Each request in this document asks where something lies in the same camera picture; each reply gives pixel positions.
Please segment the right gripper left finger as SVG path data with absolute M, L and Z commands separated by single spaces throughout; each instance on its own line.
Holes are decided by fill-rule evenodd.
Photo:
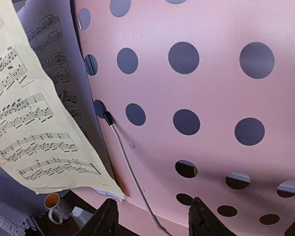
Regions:
M 116 236 L 118 229 L 118 205 L 108 198 L 92 215 L 76 236 Z

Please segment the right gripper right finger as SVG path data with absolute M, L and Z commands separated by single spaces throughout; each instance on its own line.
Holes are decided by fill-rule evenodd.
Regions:
M 236 236 L 198 197 L 192 201 L 188 220 L 190 236 Z

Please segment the yellowed sheet music paper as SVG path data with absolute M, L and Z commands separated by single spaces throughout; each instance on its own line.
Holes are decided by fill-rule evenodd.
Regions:
M 63 106 L 9 0 L 0 0 L 0 167 L 36 194 L 90 187 L 124 198 Z

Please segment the pink music stand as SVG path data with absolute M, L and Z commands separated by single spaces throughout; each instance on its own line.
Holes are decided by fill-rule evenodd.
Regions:
M 295 0 L 77 0 L 97 106 L 112 114 L 148 203 L 187 226 L 178 194 L 199 197 L 239 236 L 282 236 L 295 221 Z

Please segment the lavender sheet music paper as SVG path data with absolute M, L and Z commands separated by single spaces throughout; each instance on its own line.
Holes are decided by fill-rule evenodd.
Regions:
M 86 75 L 83 70 L 74 74 L 74 66 L 83 66 L 83 63 L 64 49 L 65 45 L 73 48 L 73 35 L 68 33 L 68 24 L 60 14 L 43 7 L 38 8 L 38 13 L 32 19 L 21 24 L 43 70 L 52 79 L 63 106 L 75 121 L 83 118 L 82 101 L 76 90 Z M 80 130 L 89 141 L 86 128 Z

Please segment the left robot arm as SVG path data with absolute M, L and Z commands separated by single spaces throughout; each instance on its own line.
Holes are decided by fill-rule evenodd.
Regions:
M 5 216 L 0 214 L 0 228 L 8 233 L 9 236 L 25 236 L 25 228 L 14 224 Z

